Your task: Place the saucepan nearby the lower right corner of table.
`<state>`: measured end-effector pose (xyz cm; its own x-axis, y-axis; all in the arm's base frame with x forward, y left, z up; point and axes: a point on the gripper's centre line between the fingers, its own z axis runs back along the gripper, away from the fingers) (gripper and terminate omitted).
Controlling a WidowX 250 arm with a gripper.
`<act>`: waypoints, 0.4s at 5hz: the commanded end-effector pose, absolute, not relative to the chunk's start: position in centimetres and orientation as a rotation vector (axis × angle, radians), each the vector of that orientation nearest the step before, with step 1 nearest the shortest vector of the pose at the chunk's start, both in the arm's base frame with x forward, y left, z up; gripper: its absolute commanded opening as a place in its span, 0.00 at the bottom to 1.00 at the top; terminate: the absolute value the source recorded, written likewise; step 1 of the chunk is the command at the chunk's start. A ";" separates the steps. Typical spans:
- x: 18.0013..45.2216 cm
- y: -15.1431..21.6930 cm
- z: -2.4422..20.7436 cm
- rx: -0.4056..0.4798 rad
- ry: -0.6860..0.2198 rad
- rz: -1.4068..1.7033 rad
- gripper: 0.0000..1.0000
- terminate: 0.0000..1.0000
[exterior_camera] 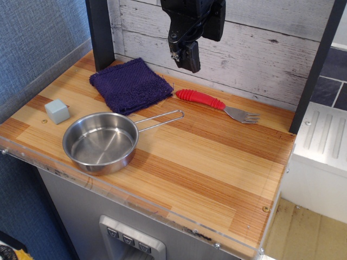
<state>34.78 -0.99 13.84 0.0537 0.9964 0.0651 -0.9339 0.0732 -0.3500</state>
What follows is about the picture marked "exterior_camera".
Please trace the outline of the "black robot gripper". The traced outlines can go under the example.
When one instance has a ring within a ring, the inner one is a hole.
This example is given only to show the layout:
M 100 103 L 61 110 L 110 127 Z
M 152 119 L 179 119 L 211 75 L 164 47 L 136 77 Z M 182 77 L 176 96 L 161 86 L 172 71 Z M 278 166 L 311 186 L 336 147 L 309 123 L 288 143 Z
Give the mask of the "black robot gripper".
M 170 17 L 168 43 L 171 58 L 178 68 L 200 71 L 200 37 L 220 41 L 226 17 L 226 1 L 161 1 Z

